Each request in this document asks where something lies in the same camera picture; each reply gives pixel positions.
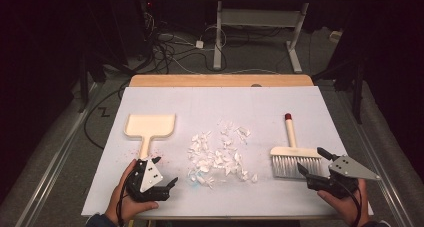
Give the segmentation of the white table cover board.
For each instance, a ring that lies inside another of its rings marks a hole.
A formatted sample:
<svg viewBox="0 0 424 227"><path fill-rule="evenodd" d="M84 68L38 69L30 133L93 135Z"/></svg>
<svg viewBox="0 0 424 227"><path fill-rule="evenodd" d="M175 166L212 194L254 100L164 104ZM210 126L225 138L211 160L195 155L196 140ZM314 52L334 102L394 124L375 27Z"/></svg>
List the white table cover board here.
<svg viewBox="0 0 424 227"><path fill-rule="evenodd" d="M143 88L125 90L115 122L96 170L82 213L104 211L123 170L140 149L140 140L125 133L131 114L173 114L171 136L150 145L159 157L158 169L175 187L167 201L148 212L153 219L194 218L335 218L337 213L303 181L277 179L270 151L288 143L285 114L291 114L301 148L323 147L341 155L345 148L316 87ZM209 186L194 182L188 173L188 150L196 134L208 136L208 146L222 145L223 129L230 129L243 167L257 181L242 181L219 170Z"/></svg>

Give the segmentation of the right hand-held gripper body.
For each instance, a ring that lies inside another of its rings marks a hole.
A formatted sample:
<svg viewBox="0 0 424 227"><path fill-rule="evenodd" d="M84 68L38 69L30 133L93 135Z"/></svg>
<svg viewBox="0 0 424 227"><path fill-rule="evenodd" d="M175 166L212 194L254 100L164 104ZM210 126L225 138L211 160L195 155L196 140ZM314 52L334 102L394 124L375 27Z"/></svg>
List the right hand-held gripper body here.
<svg viewBox="0 0 424 227"><path fill-rule="evenodd" d="M359 179L379 181L380 176L349 156L337 157L329 166L328 177L306 172L307 187L324 190L338 199L350 197L359 187Z"/></svg>

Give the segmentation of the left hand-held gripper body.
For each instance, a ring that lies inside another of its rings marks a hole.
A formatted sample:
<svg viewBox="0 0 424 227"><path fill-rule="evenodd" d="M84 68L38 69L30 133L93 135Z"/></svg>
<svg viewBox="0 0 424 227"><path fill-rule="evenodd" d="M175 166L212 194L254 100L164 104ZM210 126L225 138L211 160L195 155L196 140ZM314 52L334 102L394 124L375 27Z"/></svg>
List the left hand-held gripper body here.
<svg viewBox="0 0 424 227"><path fill-rule="evenodd" d="M126 192L135 202L166 201L170 197L170 189L158 186L162 180L163 176L152 159L138 159L127 177Z"/></svg>

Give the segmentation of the metal bracket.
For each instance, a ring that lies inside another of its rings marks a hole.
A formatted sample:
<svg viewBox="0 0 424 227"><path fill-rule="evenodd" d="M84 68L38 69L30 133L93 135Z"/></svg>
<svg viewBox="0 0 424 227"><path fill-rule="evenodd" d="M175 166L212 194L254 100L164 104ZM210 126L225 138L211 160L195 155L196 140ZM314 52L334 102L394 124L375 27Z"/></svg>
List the metal bracket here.
<svg viewBox="0 0 424 227"><path fill-rule="evenodd" d="M67 161L73 142L88 116L89 108L103 85L88 85L88 101L77 92L68 107L55 120L19 177L15 190L22 197L18 218L13 227L33 227Z"/></svg>

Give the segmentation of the aluminium floor rail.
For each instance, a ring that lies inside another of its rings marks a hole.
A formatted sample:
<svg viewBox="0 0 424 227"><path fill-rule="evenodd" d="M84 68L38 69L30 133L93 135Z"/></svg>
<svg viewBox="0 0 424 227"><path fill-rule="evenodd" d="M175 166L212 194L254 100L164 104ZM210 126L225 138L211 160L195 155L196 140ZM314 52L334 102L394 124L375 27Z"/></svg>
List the aluminium floor rail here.
<svg viewBox="0 0 424 227"><path fill-rule="evenodd" d="M352 111L350 93L336 94L339 107L332 112L347 152L382 176L369 181L369 200L377 220L393 227L419 227L422 183L401 150L372 94L362 94L360 117Z"/></svg>

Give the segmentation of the cream hand brush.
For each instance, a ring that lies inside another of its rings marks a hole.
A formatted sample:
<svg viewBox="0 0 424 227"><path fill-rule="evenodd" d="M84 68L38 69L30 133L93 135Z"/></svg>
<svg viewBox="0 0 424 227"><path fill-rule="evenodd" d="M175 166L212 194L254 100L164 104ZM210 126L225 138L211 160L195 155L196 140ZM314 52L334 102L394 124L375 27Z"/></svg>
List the cream hand brush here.
<svg viewBox="0 0 424 227"><path fill-rule="evenodd" d="M270 151L273 176L277 178L303 179L298 170L301 164L309 174L322 173L322 157L315 149L297 146L292 115L284 115L288 147L273 147Z"/></svg>

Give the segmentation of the black metal stand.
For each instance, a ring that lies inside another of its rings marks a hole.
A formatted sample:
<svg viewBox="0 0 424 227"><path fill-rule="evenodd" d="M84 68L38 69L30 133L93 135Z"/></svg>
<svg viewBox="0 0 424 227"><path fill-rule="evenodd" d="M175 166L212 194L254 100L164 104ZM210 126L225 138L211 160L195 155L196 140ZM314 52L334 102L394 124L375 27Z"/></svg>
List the black metal stand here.
<svg viewBox="0 0 424 227"><path fill-rule="evenodd" d="M336 91L352 91L351 110L358 124L361 120L361 102L364 79L365 59L356 54L342 60L340 63L329 65L325 70L312 76L312 81L332 79Z"/></svg>

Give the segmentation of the person's right hand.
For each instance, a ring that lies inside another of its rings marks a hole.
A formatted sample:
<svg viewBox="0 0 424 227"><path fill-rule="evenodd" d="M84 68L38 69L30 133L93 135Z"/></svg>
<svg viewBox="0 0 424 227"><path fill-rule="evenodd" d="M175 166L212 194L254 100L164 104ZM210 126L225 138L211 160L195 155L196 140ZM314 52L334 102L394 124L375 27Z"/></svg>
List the person's right hand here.
<svg viewBox="0 0 424 227"><path fill-rule="evenodd" d="M319 190L317 194L337 211L349 227L363 227L370 221L366 181L364 179L358 180L358 190L354 193L355 199L351 197L338 199L324 190Z"/></svg>

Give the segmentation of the pile of white paper scraps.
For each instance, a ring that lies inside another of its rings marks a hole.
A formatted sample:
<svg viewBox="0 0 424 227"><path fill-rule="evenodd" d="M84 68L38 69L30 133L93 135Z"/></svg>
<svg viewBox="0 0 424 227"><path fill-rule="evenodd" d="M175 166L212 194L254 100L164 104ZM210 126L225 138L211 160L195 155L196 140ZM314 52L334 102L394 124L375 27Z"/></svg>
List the pile of white paper scraps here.
<svg viewBox="0 0 424 227"><path fill-rule="evenodd" d="M199 132L192 136L187 149L190 168L187 178L194 184L213 188L234 179L256 183L258 174L246 168L241 147L248 146L251 131L233 122L220 120L218 130Z"/></svg>

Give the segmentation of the wooden table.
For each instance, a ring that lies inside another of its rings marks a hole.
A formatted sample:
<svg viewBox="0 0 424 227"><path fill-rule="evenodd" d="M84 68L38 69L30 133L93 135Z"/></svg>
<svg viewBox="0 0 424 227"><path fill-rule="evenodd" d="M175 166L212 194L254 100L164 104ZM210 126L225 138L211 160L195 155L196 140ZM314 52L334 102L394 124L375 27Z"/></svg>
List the wooden table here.
<svg viewBox="0 0 424 227"><path fill-rule="evenodd" d="M284 115L294 120L302 148L326 147L338 154L344 146L321 91L306 75L136 75L131 100L138 113L172 113L174 132L154 147L164 154L165 171L184 174L189 168L189 139L198 132L218 130L233 122L251 131L241 147L244 164L258 174L256 183L234 179L203 187L189 180L178 183L158 211L171 220L311 220L333 219L336 211L305 181L273 176L270 151L285 146Z"/></svg>

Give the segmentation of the cream plastic dustpan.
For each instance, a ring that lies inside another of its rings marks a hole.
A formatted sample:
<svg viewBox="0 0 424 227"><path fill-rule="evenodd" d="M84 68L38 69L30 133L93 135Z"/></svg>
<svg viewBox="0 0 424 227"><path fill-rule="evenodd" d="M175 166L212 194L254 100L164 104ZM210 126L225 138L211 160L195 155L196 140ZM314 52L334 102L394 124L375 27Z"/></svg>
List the cream plastic dustpan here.
<svg viewBox="0 0 424 227"><path fill-rule="evenodd" d="M171 115L134 115L127 118L124 133L130 138L140 138L139 159L149 156L150 142L156 138L166 138L174 131L176 116Z"/></svg>

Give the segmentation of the white metal desk frame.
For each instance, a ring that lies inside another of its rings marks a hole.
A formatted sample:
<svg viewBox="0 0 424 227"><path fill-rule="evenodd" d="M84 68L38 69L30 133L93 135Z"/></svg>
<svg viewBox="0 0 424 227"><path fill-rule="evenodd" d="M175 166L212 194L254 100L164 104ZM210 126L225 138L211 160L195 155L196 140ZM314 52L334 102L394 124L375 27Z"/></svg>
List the white metal desk frame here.
<svg viewBox="0 0 424 227"><path fill-rule="evenodd" d="M253 27L290 27L294 29L293 37L286 42L286 50L293 71L301 73L302 68L296 53L296 44L306 18L309 3L303 1L299 10L259 10L259 9L235 9L224 8L222 1L217 2L216 9L216 35L214 43L213 69L222 70L223 53L222 49L226 41L226 35L222 26L253 26Z"/></svg>

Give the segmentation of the person's left hand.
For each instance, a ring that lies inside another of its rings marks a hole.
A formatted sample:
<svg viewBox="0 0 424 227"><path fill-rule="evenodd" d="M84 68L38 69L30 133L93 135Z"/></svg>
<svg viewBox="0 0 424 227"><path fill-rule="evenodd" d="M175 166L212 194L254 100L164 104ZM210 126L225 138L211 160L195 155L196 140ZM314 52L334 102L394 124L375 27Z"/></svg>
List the person's left hand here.
<svg viewBox="0 0 424 227"><path fill-rule="evenodd" d="M124 223L126 223L139 213L157 209L159 207L157 202L150 201L138 203L134 202L130 197L121 198L121 191L124 189L125 179L133 170L135 165L136 160L133 159L124 170L119 183L112 192L108 207L105 211L105 214L111 217L118 225L119 220L122 220Z"/></svg>

